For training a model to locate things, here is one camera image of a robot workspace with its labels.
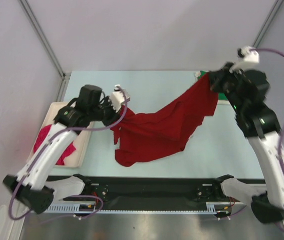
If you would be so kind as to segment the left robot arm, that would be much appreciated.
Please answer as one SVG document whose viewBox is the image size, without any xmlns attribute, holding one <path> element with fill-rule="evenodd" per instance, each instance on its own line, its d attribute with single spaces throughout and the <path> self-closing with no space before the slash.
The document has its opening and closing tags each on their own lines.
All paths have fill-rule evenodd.
<svg viewBox="0 0 284 240">
<path fill-rule="evenodd" d="M 88 199 L 92 194 L 89 180 L 75 174 L 68 178 L 48 181 L 52 169 L 67 147 L 84 131 L 97 132 L 117 125 L 121 108 L 127 108 L 125 91 L 115 86 L 110 95 L 95 85 L 81 87 L 78 97 L 70 100 L 57 112 L 53 124 L 31 159 L 16 175 L 6 175 L 3 185 L 12 194 L 9 217 L 14 201 L 19 201 L 29 212 L 42 214 L 52 203 L 65 198 Z"/>
</svg>

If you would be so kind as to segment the dark red t shirt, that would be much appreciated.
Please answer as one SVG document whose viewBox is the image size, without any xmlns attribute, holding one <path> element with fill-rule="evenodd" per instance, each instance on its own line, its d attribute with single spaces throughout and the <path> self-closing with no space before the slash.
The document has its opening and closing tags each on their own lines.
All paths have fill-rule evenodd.
<svg viewBox="0 0 284 240">
<path fill-rule="evenodd" d="M 124 167 L 147 163 L 184 151 L 205 117 L 214 115 L 218 94 L 205 73 L 181 96 L 155 113 L 128 109 L 113 131 L 115 161 Z"/>
</svg>

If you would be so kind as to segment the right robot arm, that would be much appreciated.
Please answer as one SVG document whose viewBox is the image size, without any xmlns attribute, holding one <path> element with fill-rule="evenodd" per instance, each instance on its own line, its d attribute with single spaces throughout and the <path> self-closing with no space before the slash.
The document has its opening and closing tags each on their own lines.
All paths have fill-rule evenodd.
<svg viewBox="0 0 284 240">
<path fill-rule="evenodd" d="M 235 111 L 235 120 L 252 147 L 266 184 L 261 192 L 231 175 L 214 180 L 213 196 L 244 203 L 263 224 L 284 220 L 284 149 L 279 142 L 280 128 L 275 112 L 265 104 L 270 88 L 265 73 L 258 70 L 230 72 L 232 63 L 208 72 L 210 88 L 226 96 Z"/>
</svg>

